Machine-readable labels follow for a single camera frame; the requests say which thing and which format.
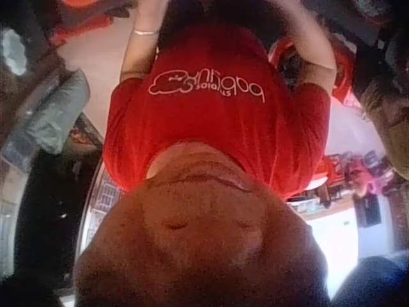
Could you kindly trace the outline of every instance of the man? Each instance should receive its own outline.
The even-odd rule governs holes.
[[[299,1],[263,3],[305,60],[292,95],[252,32],[219,18],[155,59],[168,0],[138,1],[104,152],[127,194],[76,266],[78,306],[328,304],[325,258],[284,199],[323,156],[336,63]]]

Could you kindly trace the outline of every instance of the white wall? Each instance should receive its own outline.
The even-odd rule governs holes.
[[[358,228],[358,255],[359,258],[382,256],[393,253],[394,233],[389,201],[384,196],[378,196],[381,224]]]

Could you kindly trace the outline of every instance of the bracelet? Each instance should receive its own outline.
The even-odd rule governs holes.
[[[141,36],[149,36],[149,35],[159,34],[159,30],[157,30],[157,31],[140,31],[140,30],[132,29],[132,32],[135,33],[136,35],[141,35]]]

